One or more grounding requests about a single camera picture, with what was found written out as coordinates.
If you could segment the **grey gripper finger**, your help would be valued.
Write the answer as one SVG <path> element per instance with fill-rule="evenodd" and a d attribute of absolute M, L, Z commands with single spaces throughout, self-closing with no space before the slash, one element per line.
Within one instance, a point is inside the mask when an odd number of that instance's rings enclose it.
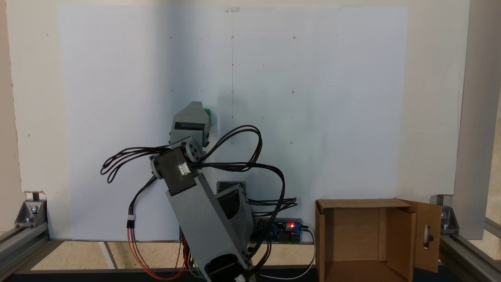
<path fill-rule="evenodd" d="M 202 134 L 202 146 L 206 148 L 208 146 L 208 138 L 210 136 L 210 128 L 211 128 L 211 116 L 207 116 L 204 121 L 204 130 Z"/>
<path fill-rule="evenodd" d="M 207 123 L 207 112 L 202 102 L 193 101 L 174 116 L 175 123 Z"/>

